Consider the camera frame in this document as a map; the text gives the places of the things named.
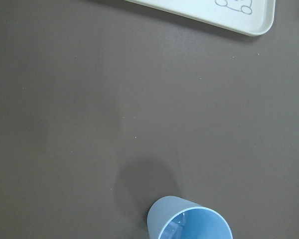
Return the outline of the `clear ice cube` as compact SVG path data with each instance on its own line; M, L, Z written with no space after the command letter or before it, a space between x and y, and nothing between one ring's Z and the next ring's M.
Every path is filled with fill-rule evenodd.
M164 235L168 238L173 238L175 236L178 236L182 232L183 225L180 221L170 221L169 224L164 229Z

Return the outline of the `cream rabbit tray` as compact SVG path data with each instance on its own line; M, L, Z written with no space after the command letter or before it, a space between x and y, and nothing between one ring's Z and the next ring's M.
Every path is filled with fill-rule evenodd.
M247 36L268 32L275 16L275 0L133 0L142 6Z

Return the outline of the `light blue plastic cup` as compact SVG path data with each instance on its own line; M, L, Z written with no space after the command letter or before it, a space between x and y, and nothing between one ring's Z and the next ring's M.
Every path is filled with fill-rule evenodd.
M170 221L183 225L180 235L168 238L164 229ZM151 239L231 239L231 229L216 211L176 196L158 199L150 208L147 227Z

